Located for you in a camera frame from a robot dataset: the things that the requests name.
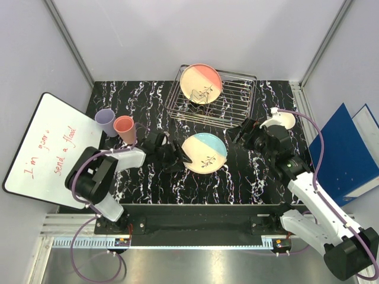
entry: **wire rack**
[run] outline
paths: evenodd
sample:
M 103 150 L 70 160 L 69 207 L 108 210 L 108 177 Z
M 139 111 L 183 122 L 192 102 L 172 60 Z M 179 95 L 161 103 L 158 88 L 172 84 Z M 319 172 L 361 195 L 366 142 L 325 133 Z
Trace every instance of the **wire rack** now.
M 180 77 L 188 66 L 180 67 L 165 102 L 171 118 L 230 128 L 250 117 L 256 89 L 255 76 L 217 70 L 223 82 L 222 92 L 212 103 L 200 105 L 187 99 L 180 88 Z

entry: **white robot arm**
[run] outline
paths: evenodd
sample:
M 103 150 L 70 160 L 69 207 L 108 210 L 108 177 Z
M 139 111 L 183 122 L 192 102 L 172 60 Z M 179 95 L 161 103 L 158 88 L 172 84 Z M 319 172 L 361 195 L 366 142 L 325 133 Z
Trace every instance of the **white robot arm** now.
M 241 126 L 227 132 L 234 143 L 242 141 L 246 148 L 262 153 L 275 178 L 287 186 L 317 219 L 315 224 L 291 205 L 284 205 L 272 214 L 273 224 L 276 227 L 281 225 L 282 229 L 311 245 L 323 256 L 329 270 L 338 279 L 346 280 L 372 265 L 367 251 L 377 255 L 379 236 L 372 228 L 363 229 L 344 213 L 317 182 L 317 190 L 313 187 L 313 174 L 294 154 L 291 137 L 278 117 L 277 109 L 272 113 L 273 118 L 268 121 L 260 123 L 247 119 Z
M 170 143 L 165 133 L 150 131 L 132 149 L 99 151 L 93 147 L 86 148 L 68 174 L 65 186 L 72 190 L 73 181 L 80 172 L 75 186 L 75 195 L 79 195 L 77 198 L 90 202 L 104 218 L 117 222 L 124 208 L 109 193 L 114 174 L 141 167 L 145 162 L 160 163 L 165 172 L 177 172 L 184 169 L 183 162 L 192 163 L 176 140 Z

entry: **marble surface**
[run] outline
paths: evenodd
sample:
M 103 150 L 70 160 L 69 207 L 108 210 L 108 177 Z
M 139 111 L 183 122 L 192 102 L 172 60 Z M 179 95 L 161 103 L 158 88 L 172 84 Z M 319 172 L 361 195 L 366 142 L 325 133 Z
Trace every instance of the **marble surface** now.
M 164 103 L 172 81 L 96 82 L 86 114 L 93 118 L 102 108 L 112 108 L 116 117 L 132 116 L 135 122 L 167 131 L 180 144 L 195 133 L 212 133 L 227 147 L 225 165 L 209 175 L 188 169 L 167 174 L 154 164 L 118 172 L 111 193 L 125 204 L 278 204 L 299 202 L 296 196 L 270 174 L 266 161 L 254 151 L 233 144 L 226 130 L 171 119 Z M 251 117 L 265 120 L 271 107 L 297 110 L 288 81 L 257 81 Z M 138 130 L 143 137 L 144 130 Z M 297 119 L 290 130 L 295 152 L 310 164 L 310 155 Z M 104 148 L 120 148 L 119 137 L 107 138 Z

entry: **cable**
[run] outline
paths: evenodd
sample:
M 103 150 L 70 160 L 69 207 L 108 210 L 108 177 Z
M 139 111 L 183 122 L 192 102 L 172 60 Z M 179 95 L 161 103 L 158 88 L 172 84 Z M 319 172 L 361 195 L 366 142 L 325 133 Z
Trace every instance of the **cable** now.
M 308 116 L 300 113 L 300 112 L 296 112 L 296 111 L 287 111 L 286 109 L 278 109 L 278 112 L 287 112 L 289 114 L 294 114 L 294 115 L 298 115 L 300 117 L 303 117 L 305 118 L 306 120 L 308 120 L 310 123 L 312 123 L 312 125 L 315 127 L 315 129 L 317 130 L 317 132 L 319 133 L 319 137 L 320 137 L 320 142 L 321 142 L 321 151 L 320 151 L 320 158 L 319 158 L 319 162 L 317 163 L 317 166 L 316 166 L 316 169 L 314 170 L 314 175 L 313 175 L 313 187 L 314 187 L 314 190 L 317 192 L 318 196 L 322 199 L 322 201 L 329 207 L 329 209 L 337 216 L 337 218 L 342 222 L 342 224 L 349 229 L 349 231 L 356 237 L 356 239 L 360 242 L 360 244 L 363 246 L 364 250 L 366 251 L 366 253 L 368 254 L 368 257 L 370 258 L 371 262 L 372 262 L 372 265 L 374 265 L 374 269 L 375 269 L 375 274 L 374 276 L 372 277 L 367 277 L 367 276 L 363 276 L 363 275 L 360 275 L 360 274 L 356 274 L 359 278 L 363 279 L 363 280 L 367 280 L 367 281 L 374 281 L 376 279 L 379 278 L 379 266 L 378 266 L 378 263 L 376 262 L 376 259 L 374 257 L 374 255 L 372 254 L 371 250 L 368 248 L 368 246 L 366 245 L 366 243 L 364 242 L 364 240 L 361 238 L 361 236 L 353 229 L 351 228 L 348 223 L 346 222 L 346 220 L 343 218 L 343 216 L 341 216 L 338 211 L 336 209 L 334 209 L 334 207 L 329 203 L 329 201 L 325 198 L 325 196 L 323 196 L 323 194 L 317 190 L 317 183 L 316 183 L 316 180 L 317 180 L 317 174 L 319 173 L 319 170 L 320 170 L 320 166 L 321 166 L 321 162 L 322 162 L 322 159 L 323 159 L 323 156 L 324 156 L 324 150 L 325 150 L 325 143 L 324 143 L 324 138 L 322 136 L 322 133 L 321 133 L 321 130 L 320 128 L 317 126 L 317 124 Z
M 132 223 L 130 223 L 130 228 L 128 226 L 128 230 L 129 230 L 129 239 L 131 240 L 131 235 L 133 233 L 133 224 Z
M 85 263 L 83 263 L 82 265 L 80 265 L 80 266 L 77 266 L 76 268 L 78 269 L 78 270 L 80 270 L 80 269 L 82 269 L 84 266 L 86 266 L 88 263 L 90 263 L 91 261 L 93 261 L 93 259 L 96 259 L 98 256 L 101 256 L 101 255 L 103 255 L 103 254 L 105 254 L 105 253 L 107 253 L 106 251 L 102 251 L 102 252 L 100 252 L 100 253 L 97 253 L 97 254 L 95 254 L 94 256 L 91 256 L 91 258 L 90 259 L 88 259 Z M 71 273 L 73 273 L 73 272 L 75 272 L 75 270 L 68 270 L 68 271 L 65 271 L 64 269 L 63 269 L 63 263 L 62 263 L 62 260 L 61 260 L 61 258 L 58 258 L 58 263 L 59 263 L 59 269 L 60 269 L 60 271 L 62 272 L 62 273 L 64 273 L 64 274 L 71 274 Z
M 131 147 L 128 147 L 128 148 L 124 148 L 124 149 L 118 149 L 118 150 L 107 150 L 107 151 L 102 151 L 100 153 L 97 153 L 95 155 L 93 155 L 92 157 L 90 157 L 85 163 L 83 163 L 83 165 L 79 168 L 78 172 L 76 173 L 74 179 L 73 179 L 73 182 L 72 182 L 72 187 L 71 187 L 71 193 L 72 193 L 72 197 L 80 202 L 80 203 L 85 203 L 85 206 L 88 206 L 90 208 L 92 208 L 92 210 L 95 211 L 96 214 L 96 217 L 93 217 L 91 218 L 89 221 L 87 221 L 86 223 L 84 223 L 80 228 L 79 230 L 75 233 L 73 239 L 72 239 L 72 242 L 71 242 L 71 246 L 70 246 L 70 256 L 71 256 L 71 264 L 72 264 L 72 267 L 75 271 L 75 273 L 83 280 L 85 281 L 88 281 L 88 282 L 91 282 L 91 283 L 110 283 L 112 282 L 119 274 L 120 274 L 120 271 L 121 271 L 121 267 L 122 267 L 122 263 L 124 262 L 123 258 L 119 255 L 119 254 L 116 254 L 116 253 L 113 253 L 113 255 L 117 255 L 119 261 L 120 261 L 120 266 L 116 272 L 116 274 L 111 278 L 111 279 L 108 279 L 108 280 L 105 280 L 105 281 L 96 281 L 96 280 L 91 280 L 91 279 L 88 279 L 87 277 L 85 277 L 84 275 L 82 275 L 79 271 L 79 269 L 76 267 L 75 265 L 75 261 L 73 259 L 73 244 L 78 236 L 78 234 L 81 232 L 81 230 L 83 230 L 83 228 L 88 225 L 90 222 L 92 222 L 93 220 L 96 220 L 97 218 L 100 218 L 101 216 L 101 213 L 99 212 L 99 210 L 96 209 L 96 207 L 91 204 L 90 202 L 88 201 L 84 201 L 84 200 L 81 200 L 79 199 L 77 196 L 76 196 L 76 183 L 79 179 L 79 176 L 81 175 L 81 173 L 84 171 L 84 169 L 89 165 L 90 162 L 92 162 L 93 160 L 99 158 L 100 156 L 103 156 L 103 155 L 108 155 L 108 154 L 113 154 L 113 153 L 122 153 L 122 152 L 126 152 L 126 151 L 131 151 L 132 149 L 134 149 L 136 143 L 137 143 L 137 127 L 143 127 L 145 128 L 146 130 L 150 131 L 149 128 L 147 128 L 146 126 L 140 124 L 140 123 L 135 123 L 135 128 L 134 128 L 134 131 L 135 131 L 135 136 L 136 136 L 136 139 L 134 139 L 133 141 L 133 144 L 131 145 Z
M 85 280 L 85 281 L 87 281 L 87 282 L 91 282 L 91 283 L 110 283 L 110 282 L 112 282 L 114 279 L 116 279 L 116 277 L 120 274 L 120 272 L 121 272 L 121 268 L 122 268 L 122 266 L 123 266 L 123 258 L 122 258 L 119 254 L 117 254 L 117 253 L 113 253 L 113 256 L 117 256 L 117 257 L 118 257 L 118 260 L 120 261 L 120 265 L 119 265 L 119 267 L 118 267 L 118 270 L 117 270 L 116 274 L 115 274 L 112 278 L 110 278 L 110 279 L 108 279 L 108 280 L 105 280 L 105 281 L 96 281 L 96 280 L 91 280 L 91 279 L 85 277 L 83 274 L 80 273 L 80 271 L 79 271 L 79 269 L 76 267 L 75 261 L 74 261 L 74 259 L 73 259 L 73 244 L 74 244 L 74 242 L 75 242 L 77 236 L 79 235 L 79 233 L 83 230 L 83 228 L 84 228 L 85 226 L 87 226 L 89 223 L 91 223 L 92 221 L 96 220 L 97 218 L 99 218 L 99 215 L 97 215 L 96 217 L 93 217 L 93 218 L 91 218 L 90 220 L 88 220 L 87 222 L 85 222 L 85 223 L 79 228 L 79 230 L 75 233 L 75 235 L 73 236 L 73 238 L 72 238 L 72 242 L 71 242 L 71 245 L 70 245 L 70 258 L 71 258 L 71 264 L 72 264 L 72 267 L 73 267 L 75 273 L 76 273 L 81 279 L 83 279 L 83 280 Z

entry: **plate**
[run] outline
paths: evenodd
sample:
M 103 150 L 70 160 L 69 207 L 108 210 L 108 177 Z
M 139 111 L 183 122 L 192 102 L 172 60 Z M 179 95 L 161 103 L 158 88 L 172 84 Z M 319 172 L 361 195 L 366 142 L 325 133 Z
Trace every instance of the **plate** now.
M 194 64 L 183 71 L 180 77 L 180 88 L 187 99 L 204 105 L 219 97 L 222 81 L 220 75 L 211 66 Z
M 184 141 L 182 148 L 192 160 L 192 163 L 184 163 L 184 166 L 195 173 L 213 173 L 225 164 L 225 144 L 213 134 L 192 135 Z
M 285 129 L 289 130 L 295 126 L 296 119 L 293 114 L 289 114 L 288 112 L 279 112 L 279 114 L 281 117 L 280 120 Z

